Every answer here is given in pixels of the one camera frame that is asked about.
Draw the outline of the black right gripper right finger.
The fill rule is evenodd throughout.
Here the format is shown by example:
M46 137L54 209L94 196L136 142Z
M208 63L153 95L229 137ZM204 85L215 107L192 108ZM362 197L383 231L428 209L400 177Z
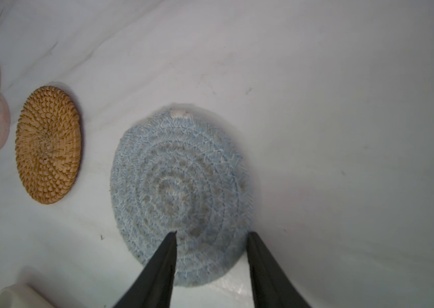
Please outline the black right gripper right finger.
M258 233L249 233L246 251L255 307L311 307L292 285Z

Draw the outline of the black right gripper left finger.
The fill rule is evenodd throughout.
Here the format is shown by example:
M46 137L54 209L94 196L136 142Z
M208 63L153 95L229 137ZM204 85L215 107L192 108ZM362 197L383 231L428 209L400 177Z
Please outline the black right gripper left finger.
M137 280L114 307L169 307L176 263L177 233L169 232Z

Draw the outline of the blue woven round coaster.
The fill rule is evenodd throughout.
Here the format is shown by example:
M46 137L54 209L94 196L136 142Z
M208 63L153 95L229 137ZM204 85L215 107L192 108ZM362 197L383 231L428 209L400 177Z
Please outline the blue woven round coaster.
M164 109L128 129L110 195L118 231L141 264L176 234L177 286L223 277L245 251L254 205L248 170L233 140L201 115Z

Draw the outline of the woven rattan round coaster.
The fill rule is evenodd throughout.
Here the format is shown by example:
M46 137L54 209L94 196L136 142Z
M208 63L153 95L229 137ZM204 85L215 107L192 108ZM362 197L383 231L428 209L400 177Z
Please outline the woven rattan round coaster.
M15 158L26 192L41 204L63 199L82 156L80 115L58 87L43 86L26 100L17 123Z

